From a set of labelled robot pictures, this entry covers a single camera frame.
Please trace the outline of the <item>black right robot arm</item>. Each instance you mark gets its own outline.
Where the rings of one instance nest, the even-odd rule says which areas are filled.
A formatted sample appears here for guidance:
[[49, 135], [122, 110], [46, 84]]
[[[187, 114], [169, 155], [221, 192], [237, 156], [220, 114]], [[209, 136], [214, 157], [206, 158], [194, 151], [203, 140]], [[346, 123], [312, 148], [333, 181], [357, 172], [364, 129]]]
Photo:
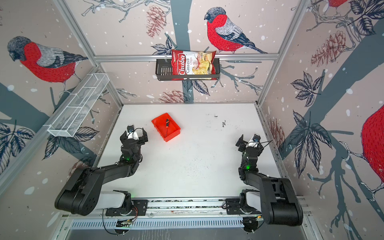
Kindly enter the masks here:
[[242, 153], [239, 177], [244, 184], [255, 190], [243, 190], [240, 194], [240, 209], [245, 214], [259, 211], [268, 225], [300, 226], [304, 213], [292, 183], [287, 178], [275, 178], [262, 174], [258, 159], [270, 142], [261, 142], [261, 136], [254, 134], [245, 141], [241, 136], [236, 142]]

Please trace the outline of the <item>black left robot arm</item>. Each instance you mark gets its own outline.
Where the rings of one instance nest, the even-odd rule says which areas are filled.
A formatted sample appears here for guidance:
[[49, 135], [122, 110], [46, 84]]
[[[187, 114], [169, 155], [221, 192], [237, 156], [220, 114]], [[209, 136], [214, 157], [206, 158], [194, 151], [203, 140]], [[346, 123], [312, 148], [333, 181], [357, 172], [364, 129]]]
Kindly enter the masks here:
[[142, 131], [140, 136], [133, 125], [120, 136], [122, 154], [118, 162], [104, 167], [75, 169], [58, 194], [55, 208], [86, 216], [96, 209], [104, 184], [134, 175], [143, 160], [141, 146], [149, 141], [147, 132], [139, 129]]

